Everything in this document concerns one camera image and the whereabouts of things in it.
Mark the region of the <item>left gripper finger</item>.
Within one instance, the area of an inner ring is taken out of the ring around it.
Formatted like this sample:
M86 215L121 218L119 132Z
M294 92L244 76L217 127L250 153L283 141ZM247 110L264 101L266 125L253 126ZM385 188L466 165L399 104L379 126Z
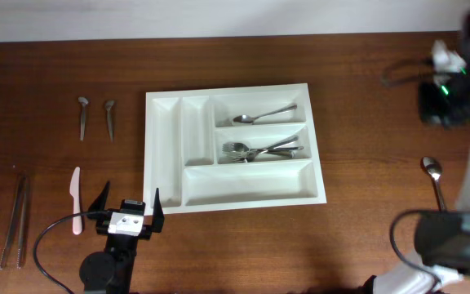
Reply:
M110 181L108 180L97 198L88 207L89 212L103 212L109 196Z
M153 201L153 214L151 230L153 233L161 233L164 226L165 216L162 210L162 204L159 197L159 188L156 188Z

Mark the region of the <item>steel tongs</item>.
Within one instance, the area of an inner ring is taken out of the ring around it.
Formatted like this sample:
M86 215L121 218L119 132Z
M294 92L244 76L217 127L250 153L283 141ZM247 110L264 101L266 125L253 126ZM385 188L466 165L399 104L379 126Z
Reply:
M11 210L11 219L0 259L0 270L5 269L7 266L7 260L10 255L11 246L14 243L14 238L18 238L16 268L20 269L22 267L26 239L25 231L27 228L28 186L28 177L25 174L19 175Z

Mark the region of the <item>steel fork dark handle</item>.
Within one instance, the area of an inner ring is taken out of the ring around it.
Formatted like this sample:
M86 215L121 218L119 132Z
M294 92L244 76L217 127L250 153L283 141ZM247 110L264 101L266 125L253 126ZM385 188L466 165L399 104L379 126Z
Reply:
M300 151L302 149L303 147L290 147L290 148L276 148L276 149L264 149L264 150L290 150L294 153L295 151ZM225 156L226 156L226 153L229 153L229 152L247 152L250 150L252 149L242 143L227 143L227 144L224 144L222 147L222 152L224 153Z

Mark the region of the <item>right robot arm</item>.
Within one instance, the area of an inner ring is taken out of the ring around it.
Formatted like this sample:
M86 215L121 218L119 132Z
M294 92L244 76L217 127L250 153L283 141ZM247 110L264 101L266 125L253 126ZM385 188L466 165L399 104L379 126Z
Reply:
M401 60L381 76L387 87L417 82L419 116L423 123L444 128L470 123L470 12L460 33L459 51L437 40L422 60ZM422 157L438 207L410 209L398 214L389 228L389 241L400 263L391 271L371 276L362 293L439 293L470 276L470 150L467 170L449 209L440 188L442 169L432 157Z

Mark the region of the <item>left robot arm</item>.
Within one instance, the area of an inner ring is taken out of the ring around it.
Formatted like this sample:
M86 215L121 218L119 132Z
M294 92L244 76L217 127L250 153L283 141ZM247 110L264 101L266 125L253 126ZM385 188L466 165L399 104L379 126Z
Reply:
M146 225L144 202L125 199L118 209L106 209L109 188L107 183L87 211L87 217L95 222L96 233L105 236L106 243L102 251L88 255L80 266L85 293L128 293L138 242L162 232L164 225L158 190L154 194L152 222Z

